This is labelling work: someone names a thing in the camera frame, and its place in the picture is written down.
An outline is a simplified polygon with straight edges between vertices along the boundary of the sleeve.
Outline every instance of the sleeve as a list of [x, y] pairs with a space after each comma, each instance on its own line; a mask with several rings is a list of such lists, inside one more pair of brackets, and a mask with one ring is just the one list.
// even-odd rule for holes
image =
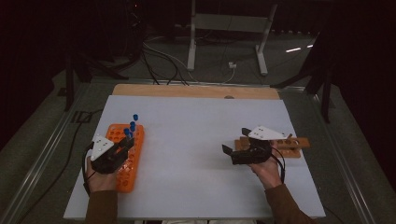
[[116, 224], [118, 196], [115, 190], [96, 191], [91, 193], [88, 202], [85, 223]]
[[267, 189], [265, 195], [271, 206], [276, 224], [317, 223], [300, 210], [286, 185]]

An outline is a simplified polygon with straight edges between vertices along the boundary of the human hand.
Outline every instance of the human hand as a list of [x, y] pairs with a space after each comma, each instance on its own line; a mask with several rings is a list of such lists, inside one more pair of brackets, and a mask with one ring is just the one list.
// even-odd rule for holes
[[[271, 147], [277, 148], [277, 142], [271, 141]], [[249, 164], [251, 171], [257, 175], [257, 177], [262, 182], [265, 189], [271, 189], [282, 184], [279, 176], [279, 170], [277, 169], [277, 161], [270, 157], [268, 161]]]
[[91, 166], [91, 157], [87, 158], [88, 185], [91, 192], [102, 190], [115, 190], [117, 186], [117, 172], [108, 175], [102, 175], [95, 172]]

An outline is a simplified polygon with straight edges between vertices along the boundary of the gray floor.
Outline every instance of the gray floor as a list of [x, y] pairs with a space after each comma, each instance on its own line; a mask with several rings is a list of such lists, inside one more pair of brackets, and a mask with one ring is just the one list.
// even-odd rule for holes
[[[146, 44], [147, 48], [178, 58], [180, 62], [175, 62], [181, 75], [191, 85], [267, 87], [296, 75], [309, 52], [306, 46], [315, 42], [309, 35], [271, 34], [264, 49], [269, 67], [269, 74], [264, 77], [260, 75], [254, 55], [254, 45], [259, 40], [258, 35], [252, 35], [229, 45], [198, 46], [195, 70], [190, 73], [182, 64], [187, 62], [187, 37], [178, 37], [174, 41], [152, 37]], [[285, 52], [295, 48], [301, 50]], [[174, 67], [169, 62], [151, 55], [147, 55], [147, 59], [161, 76], [169, 78], [174, 74]], [[228, 68], [228, 62], [236, 62], [234, 74]], [[0, 214], [3, 223], [16, 223], [19, 216], [26, 214], [37, 202], [61, 172], [70, 148], [70, 162], [61, 177], [27, 213], [22, 223], [81, 223], [65, 220], [63, 214], [78, 176], [82, 150], [92, 139], [100, 113], [93, 115], [91, 122], [78, 127], [73, 119], [75, 112], [104, 108], [107, 96], [118, 83], [152, 84], [142, 62], [120, 72], [130, 78], [127, 81], [92, 71], [95, 73], [92, 83], [76, 87], [77, 99], [69, 112], [64, 112], [65, 98], [57, 96], [59, 89], [64, 87], [64, 72], [56, 76], [53, 93], [1, 151]], [[167, 78], [157, 78], [161, 83], [167, 82]], [[318, 112], [320, 92], [318, 95], [304, 93], [308, 80], [309, 77], [279, 90], [279, 94], [290, 112], [296, 133], [307, 136], [312, 145], [304, 155], [327, 215], [319, 218], [318, 223], [396, 223], [395, 192], [381, 172], [339, 90], [332, 86], [331, 123], [326, 124]], [[179, 81], [171, 84], [181, 85]], [[40, 157], [42, 151], [48, 157], [35, 165], [37, 157], [43, 158]]]

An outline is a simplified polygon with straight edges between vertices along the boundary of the dark background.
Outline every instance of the dark background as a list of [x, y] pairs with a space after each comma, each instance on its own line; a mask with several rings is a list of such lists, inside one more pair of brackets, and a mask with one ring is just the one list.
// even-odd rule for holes
[[[142, 3], [129, 8], [144, 22], [172, 38], [174, 24], [190, 21], [191, 3], [186, 0], [126, 1]], [[198, 1], [197, 10], [218, 12], [219, 2]], [[222, 3], [221, 13], [261, 15], [270, 4], [249, 7], [249, 1]], [[3, 148], [53, 90], [51, 78], [64, 70], [64, 55], [77, 50], [95, 59], [134, 53], [136, 43], [123, 49], [133, 18], [122, 17], [122, 1], [11, 1], [0, 6], [0, 71]], [[359, 123], [389, 182], [395, 188], [394, 76], [396, 10], [391, 1], [288, 1], [276, 12], [276, 33], [293, 31], [317, 37], [302, 72], [312, 66], [331, 68], [337, 85]]]

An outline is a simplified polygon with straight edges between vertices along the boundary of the brown sleeve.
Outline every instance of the brown sleeve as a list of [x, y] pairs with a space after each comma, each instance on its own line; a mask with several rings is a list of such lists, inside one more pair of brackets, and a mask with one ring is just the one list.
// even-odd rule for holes
[[300, 210], [286, 185], [280, 185], [265, 191], [276, 224], [317, 223]]
[[118, 197], [115, 190], [91, 193], [85, 223], [116, 224]]

